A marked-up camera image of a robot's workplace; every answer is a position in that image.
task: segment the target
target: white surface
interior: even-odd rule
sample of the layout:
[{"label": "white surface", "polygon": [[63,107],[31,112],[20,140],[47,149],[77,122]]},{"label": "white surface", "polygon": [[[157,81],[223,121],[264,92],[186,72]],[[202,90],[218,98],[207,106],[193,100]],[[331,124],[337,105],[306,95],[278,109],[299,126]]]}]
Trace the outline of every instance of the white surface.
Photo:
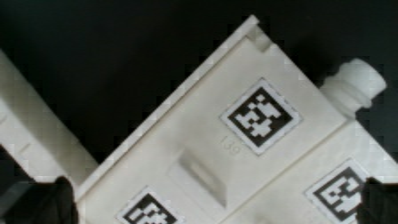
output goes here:
[{"label": "white surface", "polygon": [[203,62],[200,68],[196,69],[191,77],[187,78],[184,84],[180,85],[177,91],[173,92],[171,96],[168,97],[161,107],[157,108],[150,119],[147,119],[145,123],[141,124],[139,128],[136,129],[132,135],[129,136],[122,146],[118,147],[116,151],[113,152],[107,160],[100,164],[99,169],[95,170],[93,175],[90,176],[84,185],[79,189],[77,199],[83,198],[84,194],[91,190],[102,176],[106,175],[111,167],[115,166],[118,160],[122,159],[125,153],[129,152],[132,146],[136,145],[143,135],[147,134],[148,130],[152,129],[154,125],[159,122],[159,119],[164,117],[166,113],[171,110],[173,105],[180,101],[182,97],[186,96],[193,86],[196,85],[198,81],[202,80],[203,76],[207,75],[209,71],[214,69],[216,64],[223,60],[223,57],[230,53],[237,43],[241,42],[246,35],[251,35],[253,41],[257,41],[258,48],[266,48],[271,41],[269,37],[264,35],[262,30],[257,28],[258,18],[255,16],[250,17],[246,23],[242,24],[241,28],[237,29],[234,35],[230,36],[228,40],[225,41],[221,47],[218,48],[214,54],[210,55],[207,61]]},{"label": "white surface", "polygon": [[[381,160],[390,158],[381,146],[337,109],[340,101],[330,102],[257,22],[251,17],[244,32],[226,41],[234,44],[216,51],[218,60],[212,56],[202,65],[86,182],[79,201],[86,223],[122,223],[118,214],[147,186],[191,224],[331,223],[305,192],[347,159],[360,161],[385,181],[395,180],[397,164]],[[221,119],[226,111],[246,108],[235,103],[246,105],[241,99],[251,99],[260,80],[301,116],[292,130],[276,132],[280,140],[262,155]],[[363,153],[367,144],[376,154]]]},{"label": "white surface", "polygon": [[314,149],[223,224],[338,223],[314,204],[306,192],[349,159],[356,160],[369,172],[367,176],[385,183],[398,182],[395,160],[356,121]]},{"label": "white surface", "polygon": [[35,180],[67,176],[77,189],[97,162],[3,52],[0,144]]},{"label": "white surface", "polygon": [[[262,78],[303,123],[258,156],[221,115]],[[258,48],[244,38],[81,200],[88,221],[118,223],[127,200],[150,186],[189,223],[221,222],[346,121],[278,46]]]}]

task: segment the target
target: white plastic cap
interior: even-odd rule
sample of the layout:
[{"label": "white plastic cap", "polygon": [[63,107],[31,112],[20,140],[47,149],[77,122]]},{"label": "white plastic cap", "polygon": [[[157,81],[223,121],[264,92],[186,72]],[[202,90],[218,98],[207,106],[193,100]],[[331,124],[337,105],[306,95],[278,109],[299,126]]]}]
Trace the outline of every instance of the white plastic cap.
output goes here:
[{"label": "white plastic cap", "polygon": [[342,65],[337,78],[346,80],[370,99],[376,98],[377,94],[386,89],[386,81],[377,70],[358,58]]},{"label": "white plastic cap", "polygon": [[356,117],[362,107],[372,107],[372,99],[386,86],[377,70],[362,59],[342,65],[338,74],[326,79],[322,92],[349,117]]}]

